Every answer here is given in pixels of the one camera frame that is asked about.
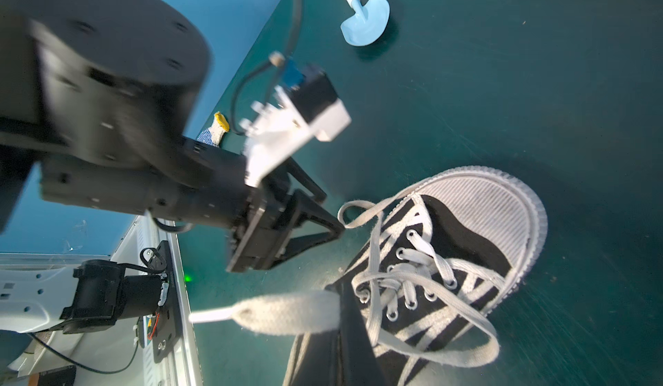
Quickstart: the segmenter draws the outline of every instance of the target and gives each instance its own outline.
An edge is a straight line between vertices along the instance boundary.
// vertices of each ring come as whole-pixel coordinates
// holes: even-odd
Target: white bracket
[[[247,137],[243,154],[247,157],[244,183],[258,187],[261,180],[292,156],[313,137],[330,142],[351,122],[343,101],[337,99],[308,124],[294,107],[283,88],[275,88],[282,108],[254,102],[251,108],[258,113],[253,123],[240,123]]]

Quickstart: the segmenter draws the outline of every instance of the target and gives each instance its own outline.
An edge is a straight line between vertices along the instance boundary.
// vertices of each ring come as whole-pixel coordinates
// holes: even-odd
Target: black and white sneaker
[[[399,199],[383,220],[383,210]],[[352,279],[387,379],[405,385],[429,361],[492,362],[499,344],[486,315],[517,288],[546,239],[546,211],[534,191],[499,170],[466,166],[378,204],[348,202],[339,220],[351,206],[366,211],[347,228],[378,218],[342,278]],[[472,326],[488,335],[486,344],[445,350]]]

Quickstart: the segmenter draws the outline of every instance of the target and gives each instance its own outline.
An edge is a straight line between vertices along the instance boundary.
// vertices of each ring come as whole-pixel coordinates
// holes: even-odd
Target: white shoelace
[[[355,294],[362,302],[370,302],[366,328],[376,354],[380,355],[388,350],[394,350],[400,354],[410,356],[398,382],[399,385],[404,384],[407,375],[419,359],[458,367],[477,367],[492,362],[499,354],[499,343],[493,324],[469,304],[482,297],[492,287],[502,290],[505,281],[501,275],[490,269],[477,266],[463,259],[444,259],[437,255],[430,245],[432,224],[427,208],[418,194],[410,194],[420,184],[413,184],[392,198],[385,199],[378,204],[365,200],[348,202],[338,212],[339,221],[343,222],[343,213],[347,208],[356,206],[365,209],[355,220],[345,224],[345,227],[349,229],[364,225],[373,217],[377,217],[377,224],[371,232],[369,248],[364,254],[364,257],[368,257],[368,266],[366,270],[354,276],[352,286]],[[395,200],[405,196],[408,197],[408,200],[414,202],[414,208],[410,209],[396,224],[381,232],[383,210]],[[410,230],[407,234],[408,240],[415,249],[398,248],[396,256],[404,262],[389,267],[386,273],[380,272],[379,266],[382,259],[393,248],[394,242],[404,229],[413,224],[423,225],[421,235],[413,230]],[[386,243],[380,249],[380,245],[384,241]],[[357,260],[354,266],[362,263],[364,257]],[[468,273],[468,276],[472,275],[471,279],[466,278],[466,282],[468,280],[472,281],[472,287],[469,287],[470,293],[463,291],[462,293],[459,292],[457,296],[451,291],[457,287],[457,281],[453,275],[454,269],[464,271]],[[435,273],[440,273],[443,284],[432,279],[432,275]],[[474,282],[477,278],[483,279],[484,282],[475,288]],[[369,290],[358,290],[358,287],[366,282],[368,282]],[[452,319],[455,316],[461,316],[488,335],[488,342],[467,350],[424,351],[430,342],[439,336],[446,327],[446,324],[450,321],[449,318],[429,322],[423,330],[414,328],[415,333],[427,332],[416,348],[404,341],[411,337],[411,334],[408,336],[407,333],[412,333],[412,330],[403,330],[405,338],[402,340],[399,337],[403,336],[394,335],[383,330],[381,328],[383,310],[386,308],[385,314],[389,320],[396,320],[398,318],[398,299],[401,296],[404,297],[405,306],[409,310],[417,308],[416,285],[420,285],[424,289],[427,300],[435,301],[439,299],[444,302],[447,305],[444,308],[452,312]],[[380,295],[381,287],[385,289],[382,295]],[[238,302],[232,307],[193,312],[190,315],[190,321],[194,323],[211,322],[232,318],[238,324],[255,332],[275,335],[306,334],[333,330],[338,327],[339,310],[339,297],[336,293],[310,291],[256,297]]]

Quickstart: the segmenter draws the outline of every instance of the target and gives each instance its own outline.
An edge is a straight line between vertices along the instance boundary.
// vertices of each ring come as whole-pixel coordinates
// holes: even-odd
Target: green mat
[[[541,197],[550,231],[523,286],[491,315],[501,342],[485,367],[433,367],[431,385],[625,385],[663,382],[663,0],[388,0],[374,45],[344,42],[344,0],[305,0],[299,63],[326,69],[353,123],[295,159],[329,192],[326,208],[379,201],[447,168],[486,165]],[[290,0],[278,5],[215,111],[284,46]],[[250,84],[241,116],[262,98]],[[241,140],[231,135],[234,151]],[[321,287],[368,229],[268,272],[227,274],[225,232],[182,235],[193,310]],[[277,385],[291,338],[234,322],[200,324],[207,385]],[[464,341],[474,341],[472,332]]]

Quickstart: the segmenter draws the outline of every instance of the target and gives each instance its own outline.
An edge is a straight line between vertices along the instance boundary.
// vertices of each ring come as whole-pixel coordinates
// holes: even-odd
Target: shoelace
[[[484,315],[451,291],[455,289],[454,285],[457,284],[453,276],[453,269],[475,274],[479,278],[489,281],[498,289],[502,289],[504,279],[501,275],[490,269],[477,266],[462,259],[444,259],[435,253],[435,250],[430,245],[432,226],[427,209],[423,206],[420,196],[412,193],[418,187],[426,184],[426,181],[415,183],[393,197],[384,199],[377,204],[366,200],[354,200],[344,204],[339,209],[338,218],[341,222],[344,222],[343,213],[347,208],[356,206],[365,209],[352,222],[344,224],[349,229],[364,225],[373,217],[377,217],[377,223],[371,232],[369,248],[365,254],[368,256],[368,266],[366,270],[355,275],[352,280],[355,294],[360,300],[370,302],[369,316],[366,321],[369,340],[374,347],[382,348],[383,351],[390,349],[405,356],[410,356],[409,362],[406,365],[410,369],[419,358],[458,367],[485,365],[495,360],[499,354],[497,333],[493,324]],[[411,210],[413,214],[410,215],[408,220],[401,220],[395,227],[390,227],[385,232],[381,232],[383,227],[383,210],[398,199],[403,199],[401,204],[408,200],[414,200],[415,206],[421,205],[419,206],[420,209]],[[391,267],[389,272],[380,272],[381,242],[391,238],[391,243],[393,244],[406,226],[415,223],[422,223],[424,228],[422,235],[416,232],[408,233],[407,237],[415,249],[402,248],[396,252],[400,256],[399,258],[408,262]],[[362,261],[362,259],[356,261],[355,266]],[[444,285],[431,278],[431,271],[433,271],[433,274],[435,272],[440,273]],[[366,282],[368,282],[369,291],[367,293],[358,291],[357,288]],[[386,308],[387,318],[390,318],[390,316],[394,319],[398,318],[397,314],[394,315],[394,311],[398,307],[397,301],[400,291],[402,291],[407,308],[414,309],[417,307],[416,291],[414,290],[416,285],[424,289],[426,299],[439,299],[443,301],[456,315],[465,318],[470,324],[484,332],[489,337],[488,342],[482,346],[467,350],[445,348],[438,351],[423,351],[422,349],[425,347],[422,347],[422,349],[414,348],[395,335],[383,330],[381,325],[384,308]],[[385,292],[382,295],[379,295],[380,286],[385,288]],[[244,300],[231,307],[193,312],[190,315],[190,321],[194,323],[228,319],[234,319],[238,324],[252,331],[265,334],[285,335],[323,332],[338,327],[339,298],[335,293],[328,291],[269,295]],[[398,382],[399,385],[404,384],[406,378],[405,372],[404,370],[401,380]]]

